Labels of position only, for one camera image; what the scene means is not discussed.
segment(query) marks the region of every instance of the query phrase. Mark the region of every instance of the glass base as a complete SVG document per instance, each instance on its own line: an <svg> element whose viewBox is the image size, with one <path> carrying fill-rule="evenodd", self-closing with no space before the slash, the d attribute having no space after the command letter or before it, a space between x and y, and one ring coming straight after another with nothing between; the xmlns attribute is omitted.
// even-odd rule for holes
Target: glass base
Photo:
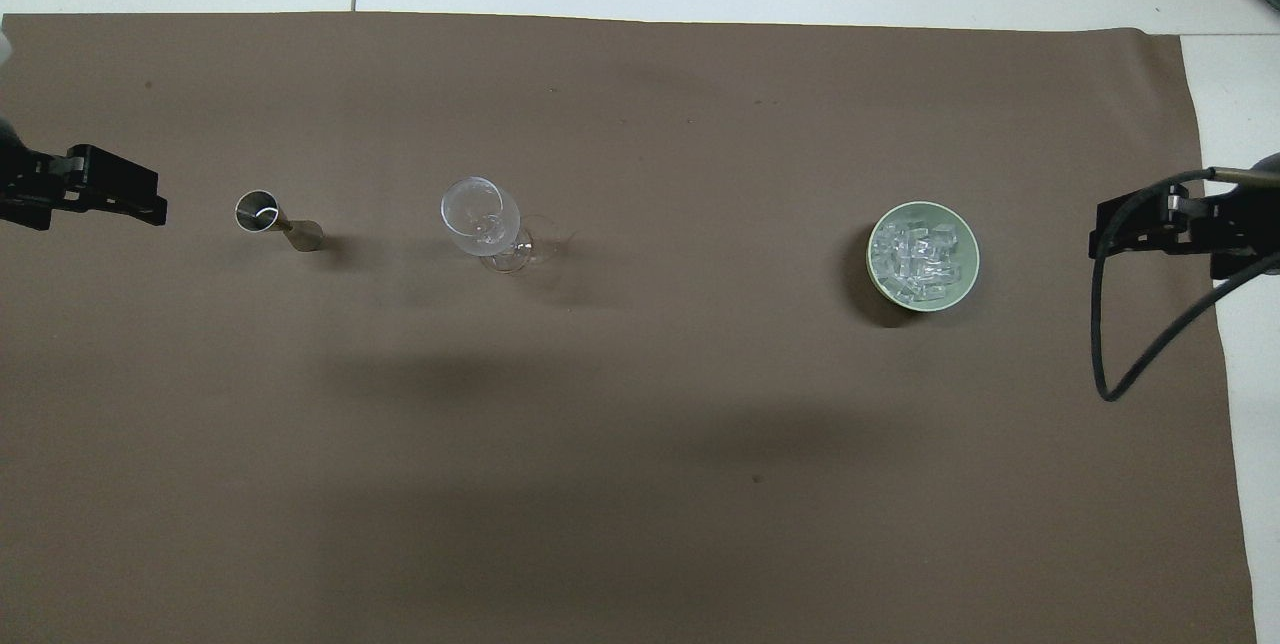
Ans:
<svg viewBox="0 0 1280 644"><path fill-rule="evenodd" d="M531 257L534 257L534 239L530 237L529 230L521 227L520 234L517 234L516 241L507 251L498 252L492 257L480 257L480 262L493 271L513 274L513 271L524 269Z"/></svg>

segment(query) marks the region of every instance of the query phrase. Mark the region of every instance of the bowl of ice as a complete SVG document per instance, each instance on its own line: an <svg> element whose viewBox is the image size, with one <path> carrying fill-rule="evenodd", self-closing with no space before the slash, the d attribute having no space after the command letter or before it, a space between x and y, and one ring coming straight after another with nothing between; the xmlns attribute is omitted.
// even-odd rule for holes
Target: bowl of ice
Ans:
<svg viewBox="0 0 1280 644"><path fill-rule="evenodd" d="M892 207L867 243L867 270L876 288L911 311L941 311L965 298L978 280L979 261L969 224L933 202Z"/></svg>

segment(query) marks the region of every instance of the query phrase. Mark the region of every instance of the robotic arm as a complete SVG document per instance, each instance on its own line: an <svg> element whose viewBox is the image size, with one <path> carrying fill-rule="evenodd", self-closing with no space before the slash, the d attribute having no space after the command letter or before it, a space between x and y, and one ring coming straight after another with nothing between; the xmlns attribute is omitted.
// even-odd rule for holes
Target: robotic arm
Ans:
<svg viewBox="0 0 1280 644"><path fill-rule="evenodd" d="M0 117L0 219L49 229L51 211L100 210L160 227L168 202L156 196L155 172L105 149L77 143L67 156L27 149Z"/></svg>
<svg viewBox="0 0 1280 644"><path fill-rule="evenodd" d="M1238 184L1216 197L1190 198L1187 182ZM1102 271L1106 257L1152 251L1210 255L1210 275L1222 279L1157 337L1110 389L1102 366ZM1207 307L1261 274L1280 274L1280 154L1253 169L1210 169L1170 175L1146 189L1111 198L1097 207L1097 229L1089 234L1093 257L1091 348L1098 396L1119 399L1180 330Z"/></svg>

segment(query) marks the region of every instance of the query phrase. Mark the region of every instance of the wine glass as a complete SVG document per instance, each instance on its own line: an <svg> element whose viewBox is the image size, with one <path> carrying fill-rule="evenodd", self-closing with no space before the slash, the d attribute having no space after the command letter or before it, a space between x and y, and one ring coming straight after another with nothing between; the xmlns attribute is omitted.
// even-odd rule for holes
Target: wine glass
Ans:
<svg viewBox="0 0 1280 644"><path fill-rule="evenodd" d="M453 243L494 271L517 271L534 254L516 198L483 175L453 183L440 198L440 216Z"/></svg>

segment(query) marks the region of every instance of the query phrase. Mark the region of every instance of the metal jigger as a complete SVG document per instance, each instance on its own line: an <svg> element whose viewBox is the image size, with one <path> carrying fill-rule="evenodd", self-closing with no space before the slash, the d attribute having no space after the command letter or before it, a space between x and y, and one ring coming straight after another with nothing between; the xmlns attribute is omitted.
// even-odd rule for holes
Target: metal jigger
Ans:
<svg viewBox="0 0 1280 644"><path fill-rule="evenodd" d="M289 221L280 211L279 202L270 192L256 189L241 197L236 205L236 224L241 229L284 230L285 238L300 252L314 252L324 245L324 229L315 221Z"/></svg>

